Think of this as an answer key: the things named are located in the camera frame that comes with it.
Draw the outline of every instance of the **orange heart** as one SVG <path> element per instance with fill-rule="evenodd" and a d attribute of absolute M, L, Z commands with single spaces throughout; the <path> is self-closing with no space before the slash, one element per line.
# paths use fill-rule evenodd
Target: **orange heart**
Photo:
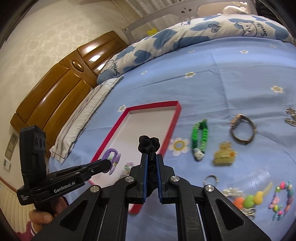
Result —
<path fill-rule="evenodd" d="M 243 208 L 244 199 L 242 197 L 238 197 L 233 201 L 233 204 L 239 209 L 242 210 Z"/>

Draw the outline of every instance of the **wooden headboard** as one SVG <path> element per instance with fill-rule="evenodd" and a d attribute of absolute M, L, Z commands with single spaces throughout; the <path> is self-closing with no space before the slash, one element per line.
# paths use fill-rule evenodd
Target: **wooden headboard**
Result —
<path fill-rule="evenodd" d="M 17 132 L 37 125 L 46 133 L 46 156 L 64 124 L 77 106 L 97 86 L 105 63 L 127 47 L 114 32 L 108 32 L 77 48 L 55 64 L 29 92 L 10 123 Z"/>

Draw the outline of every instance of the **green bracelet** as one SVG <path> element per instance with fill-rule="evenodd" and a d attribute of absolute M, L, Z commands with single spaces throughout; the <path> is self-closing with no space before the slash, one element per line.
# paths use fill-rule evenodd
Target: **green bracelet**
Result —
<path fill-rule="evenodd" d="M 198 148 L 198 131 L 202 131 L 202 138 L 200 141 L 200 148 Z M 196 123 L 192 129 L 191 143 L 192 143 L 192 153 L 195 160 L 200 161 L 205 155 L 205 148 L 207 146 L 207 120 L 204 119 L 199 123 Z"/>

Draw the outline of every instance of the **pink sleeve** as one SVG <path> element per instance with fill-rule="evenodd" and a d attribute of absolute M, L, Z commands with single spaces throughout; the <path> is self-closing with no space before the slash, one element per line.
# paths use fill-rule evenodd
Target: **pink sleeve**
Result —
<path fill-rule="evenodd" d="M 33 238 L 31 221 L 27 222 L 26 231 L 24 233 L 17 232 L 16 235 L 21 241 L 30 241 Z"/>

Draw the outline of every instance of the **blue bed sheet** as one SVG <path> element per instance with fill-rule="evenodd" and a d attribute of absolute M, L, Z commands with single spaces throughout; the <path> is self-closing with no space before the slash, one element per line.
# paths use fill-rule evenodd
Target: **blue bed sheet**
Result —
<path fill-rule="evenodd" d="M 97 110 L 76 142 L 67 160 L 60 164 L 53 158 L 50 171 L 90 162 L 98 147 L 115 124 L 120 106 L 178 100 L 182 107 L 172 139 L 189 139 L 196 122 L 208 120 L 209 137 L 205 156 L 196 162 L 192 153 L 167 150 L 165 165 L 191 184 L 202 186 L 210 174 L 219 178 L 223 190 L 242 175 L 266 167 L 274 187 L 290 180 L 296 185 L 296 127 L 285 123 L 285 109 L 296 108 L 296 48 L 279 40 L 254 37 L 230 37 L 188 46 L 153 59 L 124 74 Z M 230 121 L 244 114 L 257 126 L 254 141 L 248 145 L 234 142 L 229 133 Z M 250 135 L 242 123 L 237 133 Z M 233 143 L 238 152 L 227 167 L 212 164 L 213 153 L 222 141 Z M 67 195 L 72 202 L 90 186 L 89 183 Z M 296 203 L 280 221 L 272 221 L 268 209 L 272 191 L 257 206 L 255 224 L 272 241 L 280 240 L 295 219 Z M 280 203 L 286 206 L 287 192 L 280 192 Z M 174 205 L 161 205 L 157 192 L 146 200 L 140 213 L 129 215 L 127 241 L 177 240 Z"/>

